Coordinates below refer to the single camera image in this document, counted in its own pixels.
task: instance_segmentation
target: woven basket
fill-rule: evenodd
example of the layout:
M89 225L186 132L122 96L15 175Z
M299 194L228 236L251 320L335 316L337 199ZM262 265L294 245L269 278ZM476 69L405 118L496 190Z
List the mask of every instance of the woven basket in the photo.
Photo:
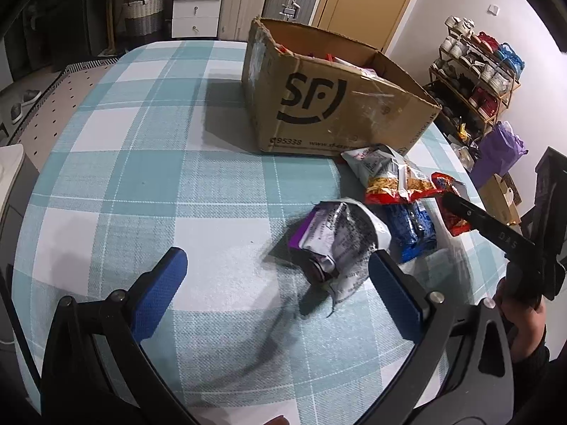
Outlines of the woven basket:
M148 35L163 26L163 0L136 0L124 3L124 24L129 36Z

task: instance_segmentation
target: blue snack bag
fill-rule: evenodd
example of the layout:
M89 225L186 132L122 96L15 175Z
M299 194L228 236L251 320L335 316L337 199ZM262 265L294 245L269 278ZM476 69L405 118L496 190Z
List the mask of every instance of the blue snack bag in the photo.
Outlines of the blue snack bag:
M435 227L421 201L383 207L392 238L402 251L402 263L437 247Z

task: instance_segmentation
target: wall outlet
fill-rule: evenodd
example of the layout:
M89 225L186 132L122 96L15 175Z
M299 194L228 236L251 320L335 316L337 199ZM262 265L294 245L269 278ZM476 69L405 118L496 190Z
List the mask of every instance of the wall outlet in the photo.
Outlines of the wall outlet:
M495 4L491 4L490 6L488 6L488 13L492 14L494 16L498 16L498 13L500 12L500 8L498 8L498 6L496 6Z

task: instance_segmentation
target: red shoe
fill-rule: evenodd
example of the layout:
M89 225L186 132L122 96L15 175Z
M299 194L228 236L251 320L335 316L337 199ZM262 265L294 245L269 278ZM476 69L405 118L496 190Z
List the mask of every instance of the red shoe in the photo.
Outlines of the red shoe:
M484 103L481 105L478 112L487 120L491 120L498 110L498 102L489 93L483 90Z
M473 35L472 38L478 45L483 45L490 52L495 53L498 51L498 42L486 33L480 32L478 35Z
M477 87L475 91L472 93L472 96L468 99L471 105L476 109L479 105L482 105L484 102L484 94L485 91L481 87Z

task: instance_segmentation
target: cardboard box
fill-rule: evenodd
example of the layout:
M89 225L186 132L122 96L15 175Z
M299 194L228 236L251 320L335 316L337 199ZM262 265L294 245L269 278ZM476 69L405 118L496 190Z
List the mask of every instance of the cardboard box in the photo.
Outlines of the cardboard box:
M383 80L326 61L328 53L371 67ZM273 19L252 21L242 83L265 152L335 155L384 143L406 154L440 110L377 49Z
M484 208L492 217L498 219L503 224L516 224L521 222L516 205L512 203L508 206L504 193L508 191L506 182L500 176L494 174L487 183L478 190L480 199L483 201Z

